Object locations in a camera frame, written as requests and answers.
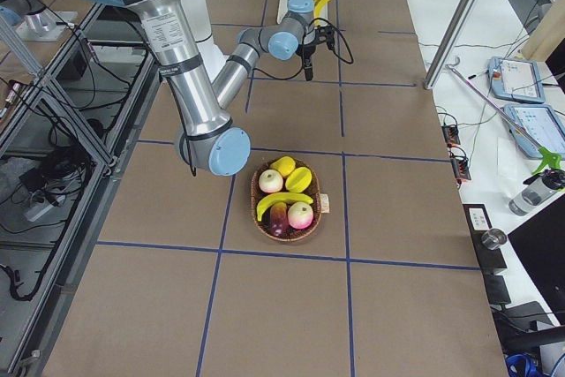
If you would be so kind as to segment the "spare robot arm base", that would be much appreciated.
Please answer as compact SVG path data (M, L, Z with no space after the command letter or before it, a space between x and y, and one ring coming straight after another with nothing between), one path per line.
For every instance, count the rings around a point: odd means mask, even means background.
M42 0L1 0L1 17L25 41L57 41L64 31Z

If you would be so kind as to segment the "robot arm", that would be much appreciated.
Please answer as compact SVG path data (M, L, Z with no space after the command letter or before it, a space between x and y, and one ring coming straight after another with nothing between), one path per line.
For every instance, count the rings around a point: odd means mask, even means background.
M287 0L272 26L248 28L226 57L214 43L206 0L92 0L126 8L140 20L181 120L180 157L192 171L231 176L246 164L251 141L226 108L263 54L288 60L315 49L315 22L328 0Z

